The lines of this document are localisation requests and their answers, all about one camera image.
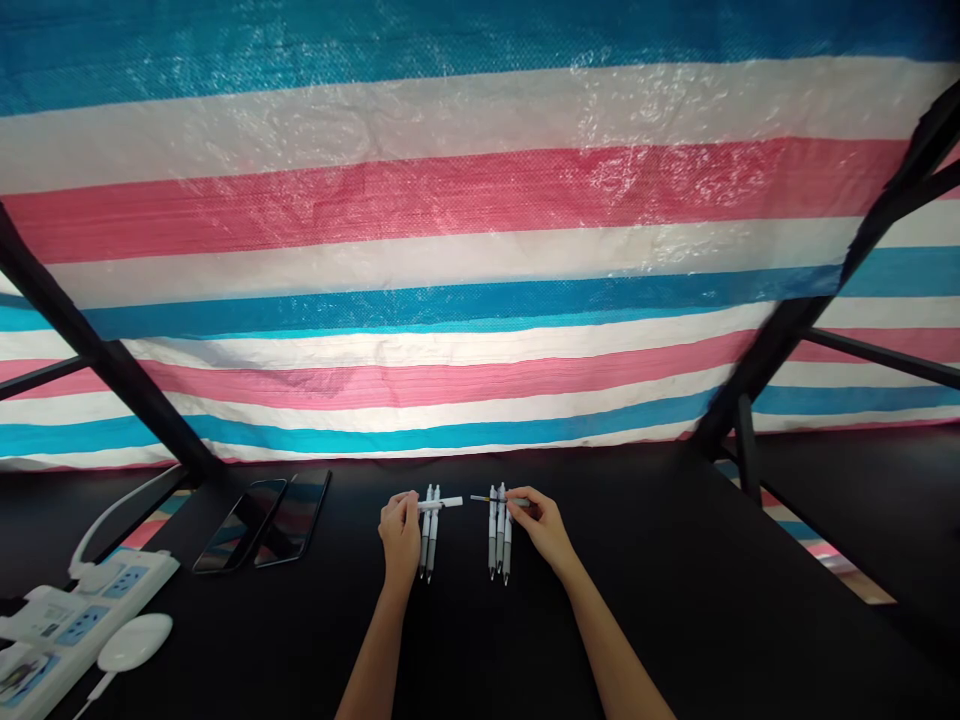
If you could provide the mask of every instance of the pen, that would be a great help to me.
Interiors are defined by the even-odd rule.
[[[427,485],[427,499],[433,494],[433,485]],[[420,509],[420,503],[417,503],[417,510]],[[423,530],[420,533],[420,579],[423,579],[423,571],[427,569],[427,543],[430,540],[430,513],[423,514]]]
[[[490,494],[496,491],[490,486]],[[490,570],[490,580],[497,574],[497,503],[490,503],[490,522],[487,524],[487,568]]]
[[[436,500],[424,500],[423,502],[418,502],[417,510],[423,512],[424,510],[439,510],[442,507],[457,507],[459,505],[463,505],[462,497],[438,498]]]
[[[500,483],[500,492],[505,492]],[[507,512],[506,503],[497,503],[497,572],[503,570],[503,515]]]
[[[500,498],[503,499],[504,491],[500,488]],[[506,523],[503,526],[503,586],[506,587],[510,582],[510,548],[513,545],[513,515],[504,512]]]
[[[480,500],[488,503],[498,503],[506,502],[507,500],[513,500],[519,507],[530,507],[530,501],[526,498],[504,498],[503,500],[500,500],[497,498],[497,491],[493,489],[493,485],[491,485],[490,488],[490,497],[484,497],[483,495],[471,495],[470,499]]]
[[[433,489],[433,499],[440,499],[440,486]],[[433,559],[437,552],[437,526],[440,524],[440,509],[434,508],[430,511],[432,520],[430,521],[430,544],[427,548],[427,585],[430,584],[430,578],[433,577]]]

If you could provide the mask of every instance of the white cord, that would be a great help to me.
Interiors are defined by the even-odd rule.
[[[179,467],[180,465],[174,465],[172,468],[165,470],[164,472],[160,473],[152,480],[148,480],[147,482],[145,482],[143,485],[136,488],[135,490],[131,490],[130,492],[128,492],[122,498],[117,500],[113,505],[108,507],[106,510],[104,510],[100,514],[100,517],[98,517],[94,521],[93,525],[90,526],[90,529],[87,530],[86,535],[84,535],[83,538],[80,540],[80,544],[77,545],[77,549],[73,551],[73,557],[70,558],[70,577],[73,580],[79,580],[87,570],[89,570],[92,567],[96,567],[93,563],[81,562],[81,558],[83,557],[84,551],[87,549],[87,545],[90,543],[90,538],[93,537],[93,534],[97,531],[97,528],[99,528],[103,524],[103,521],[107,519],[110,513],[112,513],[118,507],[123,505],[123,503],[125,503],[127,500],[132,498],[134,495],[136,495],[137,493],[143,490],[146,490],[155,482],[157,482],[163,477],[166,477],[167,475],[169,475],[171,472],[178,469]]]
[[[92,704],[93,704],[93,700],[87,700],[86,705],[80,708],[80,712],[78,712],[76,715],[73,716],[73,720],[77,720],[78,717],[83,715],[87,711],[87,708],[90,707]]]
[[[103,691],[107,689],[107,685],[110,684],[110,681],[113,680],[117,674],[115,672],[104,673],[103,677],[100,678],[100,682],[97,683],[97,686],[90,691],[90,694],[87,695],[87,704],[80,708],[80,712],[73,716],[73,720],[77,720],[78,717],[83,715],[87,711],[87,708],[90,707],[90,704],[97,700]]]

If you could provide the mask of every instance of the black metal frame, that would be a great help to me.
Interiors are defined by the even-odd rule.
[[[867,212],[850,244],[837,293],[897,220],[960,186],[960,161],[937,172],[958,140],[960,82],[947,89],[920,119],[900,168]],[[741,487],[758,503],[758,483],[754,489],[758,480],[755,439],[752,422],[746,415],[751,403],[801,340],[960,389],[960,371],[952,367],[813,328],[834,297],[836,293],[782,302],[744,353],[730,380],[717,393],[690,439],[710,461],[720,456],[736,461],[740,467]],[[731,430],[736,431],[736,455],[723,445]],[[750,477],[749,482],[744,482],[745,476]]]
[[[224,464],[200,441],[123,343],[105,342],[97,335],[53,276],[27,249],[2,204],[0,271],[77,353],[74,358],[0,384],[0,400],[89,367],[188,470],[201,473],[202,477],[223,469]]]

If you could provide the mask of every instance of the plastic tarp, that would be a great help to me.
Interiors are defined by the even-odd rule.
[[[689,432],[777,301],[833,292],[960,76],[950,3],[7,3],[0,198],[221,457]],[[825,327],[960,363],[960,200]],[[70,351],[0,288],[0,373]],[[801,347],[759,429],[960,395]],[[0,403],[17,467],[164,462],[90,373]]]

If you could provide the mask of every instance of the black phone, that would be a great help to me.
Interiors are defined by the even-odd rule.
[[[277,512],[261,537],[253,560],[256,567],[291,562],[306,552],[330,477],[327,470],[325,473],[301,473],[290,481]]]
[[[223,573],[240,567],[273,517],[286,488],[286,480],[260,480],[251,484],[210,538],[193,571]]]

